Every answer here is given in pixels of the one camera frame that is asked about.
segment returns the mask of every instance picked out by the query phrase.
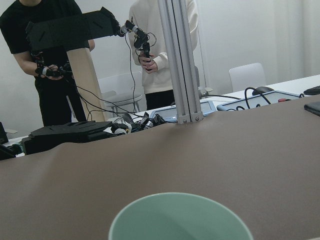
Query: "person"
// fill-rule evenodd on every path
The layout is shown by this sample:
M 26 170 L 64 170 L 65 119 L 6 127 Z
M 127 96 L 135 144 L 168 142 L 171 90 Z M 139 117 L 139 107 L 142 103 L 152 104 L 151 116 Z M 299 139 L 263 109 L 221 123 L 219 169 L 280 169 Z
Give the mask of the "person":
M 192 49 L 197 46 L 198 40 L 198 9 L 195 0 L 185 0 Z M 174 101 L 174 92 L 171 81 L 168 56 L 162 29 L 160 12 L 157 0 L 137 0 L 129 11 L 129 20 L 145 33 L 156 36 L 156 44 L 152 46 L 152 34 L 149 43 L 150 58 L 141 51 L 139 55 L 134 49 L 135 35 L 129 34 L 129 40 L 134 63 L 141 65 L 142 85 L 146 98 L 147 110 L 171 105 Z
M 74 0 L 15 0 L 0 17 L 0 29 L 11 54 L 20 68 L 35 78 L 44 126 L 71 122 L 69 102 L 79 122 L 87 118 L 72 76 L 52 77 L 35 72 L 37 64 L 26 38 L 26 27 L 30 21 L 39 23 L 81 13 Z M 88 41 L 88 46 L 90 50 L 95 47 L 93 39 Z M 42 57 L 46 69 L 57 69 L 68 61 L 62 46 L 43 50 Z

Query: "black pants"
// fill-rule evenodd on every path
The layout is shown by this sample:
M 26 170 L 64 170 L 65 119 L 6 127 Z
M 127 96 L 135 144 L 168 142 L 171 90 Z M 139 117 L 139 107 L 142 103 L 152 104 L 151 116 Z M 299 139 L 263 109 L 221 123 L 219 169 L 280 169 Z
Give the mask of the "black pants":
M 70 123 L 72 112 L 67 100 L 70 100 L 76 119 L 87 120 L 78 91 L 73 79 L 50 80 L 36 78 L 35 87 L 39 94 L 39 105 L 44 126 Z
M 175 101 L 174 91 L 159 91 L 148 93 L 145 95 L 146 109 L 158 109 L 166 106 L 170 106 Z

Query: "person in black shirt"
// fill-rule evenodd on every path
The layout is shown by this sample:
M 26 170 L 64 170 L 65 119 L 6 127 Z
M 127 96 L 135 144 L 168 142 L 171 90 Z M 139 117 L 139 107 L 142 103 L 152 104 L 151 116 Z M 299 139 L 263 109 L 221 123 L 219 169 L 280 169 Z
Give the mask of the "person in black shirt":
M 71 122 L 71 109 L 67 97 L 77 120 L 83 122 L 87 119 L 72 77 L 52 77 L 38 75 L 35 72 L 37 64 L 31 55 L 32 49 L 27 41 L 26 27 L 29 22 L 39 23 L 81 13 L 74 0 L 16 0 L 0 17 L 0 29 L 10 52 L 20 68 L 35 78 L 44 126 Z M 90 51 L 95 47 L 93 39 L 88 41 L 88 47 Z M 68 61 L 63 47 L 45 49 L 42 56 L 46 68 L 51 69 L 64 66 Z

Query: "person in white sweatshirt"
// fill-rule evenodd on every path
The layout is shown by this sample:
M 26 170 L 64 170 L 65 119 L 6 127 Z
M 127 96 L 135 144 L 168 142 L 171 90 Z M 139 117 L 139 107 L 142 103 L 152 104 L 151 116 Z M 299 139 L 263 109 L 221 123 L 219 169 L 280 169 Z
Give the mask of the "person in white sweatshirt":
M 185 0 L 190 28 L 192 49 L 197 46 L 198 9 L 195 0 Z M 169 106 L 175 101 L 172 87 L 166 44 L 159 13 L 158 0 L 137 0 L 129 11 L 129 20 L 145 33 L 150 34 L 150 58 L 134 48 L 135 34 L 129 34 L 132 56 L 136 65 L 142 66 L 142 85 L 147 110 Z

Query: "white wall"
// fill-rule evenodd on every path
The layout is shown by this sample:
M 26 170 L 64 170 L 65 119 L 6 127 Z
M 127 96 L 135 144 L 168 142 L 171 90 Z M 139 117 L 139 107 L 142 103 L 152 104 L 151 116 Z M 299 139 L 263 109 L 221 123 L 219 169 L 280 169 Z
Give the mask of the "white wall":
M 1 0 L 2 13 L 13 0 Z M 82 12 L 110 10 L 123 24 L 134 0 L 76 0 Z M 320 2 L 317 0 L 197 0 L 200 28 L 195 64 L 201 84 L 232 92 L 229 69 L 262 63 L 268 84 L 320 73 Z M 96 39 L 91 53 L 98 78 L 130 71 L 125 38 Z M 23 136 L 42 127 L 38 94 L 0 35 L 0 121 Z M 132 71 L 140 71 L 132 64 Z

